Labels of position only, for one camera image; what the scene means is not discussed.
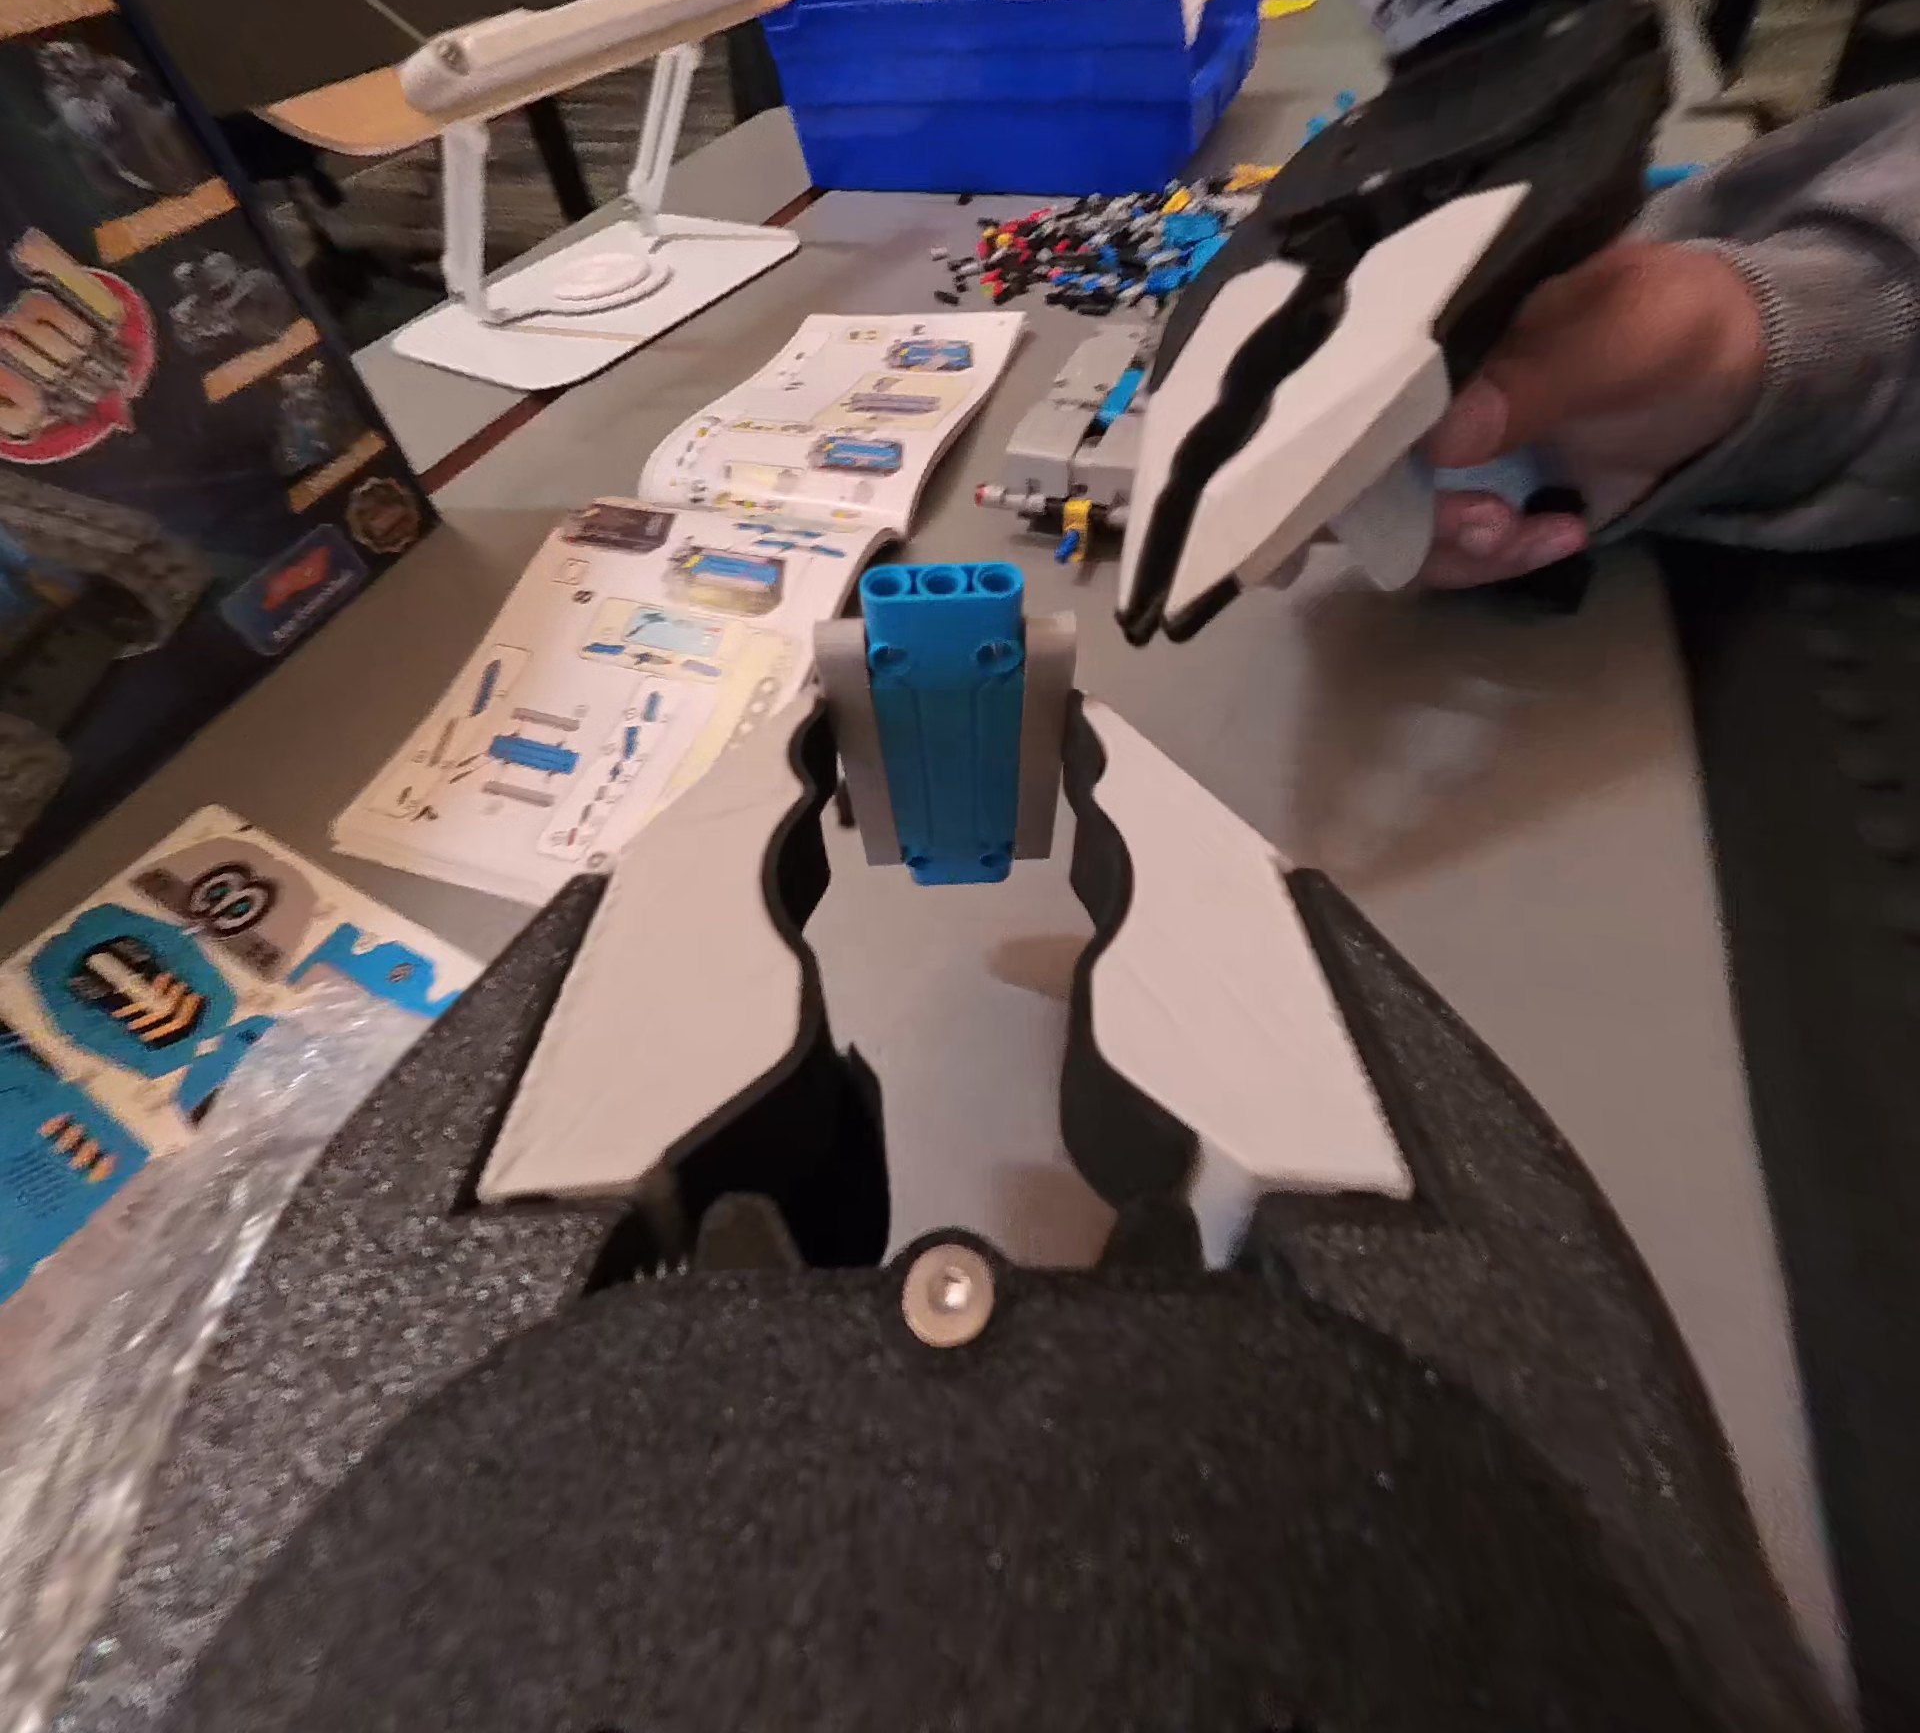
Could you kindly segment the grey black motor block assembly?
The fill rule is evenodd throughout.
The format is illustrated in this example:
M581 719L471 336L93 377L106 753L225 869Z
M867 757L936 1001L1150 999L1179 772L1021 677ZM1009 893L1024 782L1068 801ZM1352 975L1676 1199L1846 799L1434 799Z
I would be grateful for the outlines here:
M982 509L1050 543L1062 569L1114 551L1138 486L1145 382L1161 328L1105 325L1084 340L1012 430Z

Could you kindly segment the person's right hand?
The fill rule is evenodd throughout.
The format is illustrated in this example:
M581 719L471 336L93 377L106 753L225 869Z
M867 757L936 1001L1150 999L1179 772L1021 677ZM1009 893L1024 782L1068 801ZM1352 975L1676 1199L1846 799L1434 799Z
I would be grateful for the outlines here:
M1423 452L1438 472L1534 451L1579 511L1526 515L1443 489L1418 583L1466 590L1583 555L1700 452L1740 427L1764 382L1764 311L1716 252L1617 242L1542 285Z

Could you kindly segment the dark blue toy set box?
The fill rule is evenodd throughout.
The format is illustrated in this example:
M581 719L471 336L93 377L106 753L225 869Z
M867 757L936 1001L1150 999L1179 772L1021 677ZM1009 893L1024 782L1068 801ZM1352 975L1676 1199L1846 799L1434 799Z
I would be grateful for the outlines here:
M5 0L5 898L438 526L137 0Z

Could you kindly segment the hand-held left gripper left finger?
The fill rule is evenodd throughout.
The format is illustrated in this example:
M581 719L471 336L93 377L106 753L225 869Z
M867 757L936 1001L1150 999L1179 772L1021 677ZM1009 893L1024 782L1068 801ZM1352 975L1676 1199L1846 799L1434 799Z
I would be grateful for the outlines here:
M605 1199L683 1161L826 1033L808 920L833 881L838 753L804 690L615 860L479 1200Z

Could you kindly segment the white wooden-top laptop stand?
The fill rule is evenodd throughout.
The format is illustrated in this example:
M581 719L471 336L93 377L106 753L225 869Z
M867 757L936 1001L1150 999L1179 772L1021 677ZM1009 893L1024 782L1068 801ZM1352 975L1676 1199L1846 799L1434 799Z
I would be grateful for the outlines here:
M568 0L414 32L399 74L441 136L446 305L395 334L418 366L523 395L596 377L792 256L764 224L664 211L704 42L785 0ZM538 97L650 63L622 212L493 285L487 205L493 121Z

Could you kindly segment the clear bubble wrap bag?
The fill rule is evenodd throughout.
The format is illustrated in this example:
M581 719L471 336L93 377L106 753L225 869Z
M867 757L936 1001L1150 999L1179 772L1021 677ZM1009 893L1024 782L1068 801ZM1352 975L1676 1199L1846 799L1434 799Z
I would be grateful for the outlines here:
M193 1141L5 1305L5 1730L51 1726L232 1296L324 1144L433 1022L324 976Z

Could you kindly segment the open instruction booklet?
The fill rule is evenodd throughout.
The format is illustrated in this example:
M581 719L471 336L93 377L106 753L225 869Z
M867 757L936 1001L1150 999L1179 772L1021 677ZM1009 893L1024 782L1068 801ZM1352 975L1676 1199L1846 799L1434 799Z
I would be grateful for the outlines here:
M336 850L523 904L607 871L804 689L814 626L913 531L1027 330L1012 307L812 315L634 497L558 523Z

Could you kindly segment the grey desk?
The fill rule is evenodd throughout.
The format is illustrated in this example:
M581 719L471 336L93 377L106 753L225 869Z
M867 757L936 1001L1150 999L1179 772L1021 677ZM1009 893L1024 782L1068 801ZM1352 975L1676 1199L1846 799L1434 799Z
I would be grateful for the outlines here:
M477 958L524 904L357 859L334 817L411 734L558 516L626 495L695 408L812 313L927 311L953 199L795 201L798 252L593 382L506 410L469 381L358 357L443 529L105 815L5 906L5 952L205 804L225 804ZM1766 1553L1841 1716L1857 1718L1789 1288L1727 983L1693 712L1654 561L1611 548L1573 616L1382 596L1319 555L1190 644L1134 650L1113 569L1012 541L974 486L1086 325L1035 309L993 402L927 486L918 561L1010 555L1072 610L1078 683L1273 841L1328 873L1549 1110L1638 1242L1740 1461ZM1075 940L1064 856L918 889L830 835L811 925L835 1035L886 1100L895 1234L967 1225L1058 1264L1103 1206L1055 1121Z

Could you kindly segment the black dotted mat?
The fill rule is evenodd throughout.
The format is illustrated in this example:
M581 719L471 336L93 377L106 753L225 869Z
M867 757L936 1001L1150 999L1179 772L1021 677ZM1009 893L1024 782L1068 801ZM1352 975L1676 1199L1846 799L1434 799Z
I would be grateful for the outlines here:
M1916 1730L1916 543L1657 555L1858 1716Z

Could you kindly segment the blue sticker sheet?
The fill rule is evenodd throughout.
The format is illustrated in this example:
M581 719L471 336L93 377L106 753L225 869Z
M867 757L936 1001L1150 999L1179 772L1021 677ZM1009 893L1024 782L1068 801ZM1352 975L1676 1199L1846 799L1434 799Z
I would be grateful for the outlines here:
M2 1295L149 1163L322 985L433 1022L479 976L450 942L199 809L2 965Z

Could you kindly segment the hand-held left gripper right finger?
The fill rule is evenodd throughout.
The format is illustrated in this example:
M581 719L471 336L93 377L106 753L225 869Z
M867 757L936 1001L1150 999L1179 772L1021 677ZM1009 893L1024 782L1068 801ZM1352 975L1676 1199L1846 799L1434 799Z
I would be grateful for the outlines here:
M1090 937L1061 1127L1093 1193L1412 1196L1283 853L1105 700L1075 699L1062 775Z

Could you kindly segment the blue plastic bin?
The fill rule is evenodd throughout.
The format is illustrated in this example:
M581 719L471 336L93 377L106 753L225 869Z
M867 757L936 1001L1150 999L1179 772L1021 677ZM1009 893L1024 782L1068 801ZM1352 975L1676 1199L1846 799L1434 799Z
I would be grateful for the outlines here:
M1254 69L1260 0L792 0L763 27L825 191L1166 184Z

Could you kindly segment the pile of small building pieces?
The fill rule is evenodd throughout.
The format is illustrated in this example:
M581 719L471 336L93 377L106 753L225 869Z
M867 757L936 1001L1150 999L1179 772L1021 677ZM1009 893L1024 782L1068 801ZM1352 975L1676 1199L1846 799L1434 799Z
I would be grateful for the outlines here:
M1256 215L1281 163L1237 163L1223 173L1123 195L1081 195L1014 215L978 215L968 242L936 248L936 318L1021 303L1093 321L1165 316L1223 258L1264 239Z

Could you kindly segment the blue perforated building beam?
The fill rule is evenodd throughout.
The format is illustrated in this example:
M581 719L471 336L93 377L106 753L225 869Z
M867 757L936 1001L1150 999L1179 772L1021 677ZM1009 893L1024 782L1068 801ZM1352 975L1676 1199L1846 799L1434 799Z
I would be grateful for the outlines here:
M997 884L1014 864L1022 587L1009 563L886 565L861 579L886 799L918 884Z

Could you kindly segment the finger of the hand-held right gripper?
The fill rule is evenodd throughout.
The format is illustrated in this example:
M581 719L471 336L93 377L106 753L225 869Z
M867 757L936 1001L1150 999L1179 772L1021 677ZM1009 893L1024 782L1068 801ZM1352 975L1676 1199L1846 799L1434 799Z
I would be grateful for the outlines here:
M1210 485L1267 420L1309 346L1309 270L1268 260L1206 305L1148 395L1117 575L1117 626L1132 646L1188 641L1241 590L1232 531L1206 525Z
M1297 258L1279 258L1309 270L1309 318L1299 323L1309 357L1203 509L1206 525L1231 529L1238 595L1281 570L1440 420L1452 396L1443 318L1528 195L1512 183L1446 201L1354 264L1333 248L1343 232L1315 232Z

